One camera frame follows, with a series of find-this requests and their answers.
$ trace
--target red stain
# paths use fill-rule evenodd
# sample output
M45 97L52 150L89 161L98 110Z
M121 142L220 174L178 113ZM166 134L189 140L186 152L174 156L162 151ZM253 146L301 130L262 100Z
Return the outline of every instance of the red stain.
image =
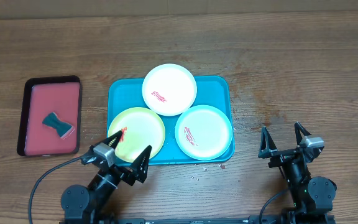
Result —
M121 128L121 131L122 131L122 136L119 139L119 142L122 142L124 140L124 135L125 135L125 132L127 131L127 127Z
M157 99L162 103L167 102L167 100L164 97L162 97L157 91L152 92L152 95L157 97Z
M197 144L195 144L195 139L194 139L193 135L191 134L189 128L185 127L184 133L186 134L187 141L189 141L192 146L198 146Z

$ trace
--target plate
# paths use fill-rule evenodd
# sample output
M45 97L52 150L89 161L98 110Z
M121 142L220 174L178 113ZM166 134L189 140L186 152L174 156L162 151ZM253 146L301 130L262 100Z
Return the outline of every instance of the plate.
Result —
M184 67L164 64L153 68L144 78L142 96L146 105L164 116L175 116L192 106L197 95L193 75Z
M117 115L108 136L119 130L122 136L115 153L126 162L133 162L148 145L152 146L150 158L153 158L165 140L165 126L160 116L147 108L129 108Z
M232 141L232 126L219 109L194 106L180 115L175 126L180 149L194 159L206 161L226 152Z

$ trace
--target wood grain surface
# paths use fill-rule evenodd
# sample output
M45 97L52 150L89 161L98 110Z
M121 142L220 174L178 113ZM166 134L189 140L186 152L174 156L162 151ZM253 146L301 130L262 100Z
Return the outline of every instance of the wood grain surface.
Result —
M295 146L293 123L300 121L326 141L309 168L338 185L331 214L338 223L358 223L358 11L0 21L0 223L27 223L35 181L74 156L16 154L29 78L81 78L84 153L105 137L110 85L163 63L226 79L236 152L225 169L153 166L144 184L120 184L108 209L123 218L256 215L285 188L278 169L257 158L260 129L268 126L286 149ZM87 185L96 172L77 163L50 174L36 191L34 222L62 220L61 193ZM290 196L265 213L288 206Z

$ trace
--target black cable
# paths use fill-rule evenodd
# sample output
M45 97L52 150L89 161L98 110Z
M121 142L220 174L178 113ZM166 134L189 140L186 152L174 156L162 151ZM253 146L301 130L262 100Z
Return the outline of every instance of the black cable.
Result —
M259 224L262 224L262 215L264 213L265 208L267 207L268 204L270 204L271 202L273 202L273 200L275 200L277 197L285 194L289 189L285 189L280 191L279 193L277 193L276 195L274 195L273 197L271 197L269 200L267 200L267 202L265 203L265 205L262 207L262 209L260 210L259 213Z
M34 188L32 189L31 191L31 194L30 194L30 199L29 199L29 223L32 224L32 217L31 217L31 203L32 203L32 198L34 197L34 193L35 193L35 190L37 189L38 185L40 184L41 180L44 179L48 174L50 174L51 172L53 172L54 170L57 170L67 164L71 164L72 162L75 162L75 161L78 161L81 159L81 156L80 157L77 157L77 158L74 158L72 160L69 160L67 162L64 162L60 165L57 165L55 166L54 168L46 171L35 183L34 185Z

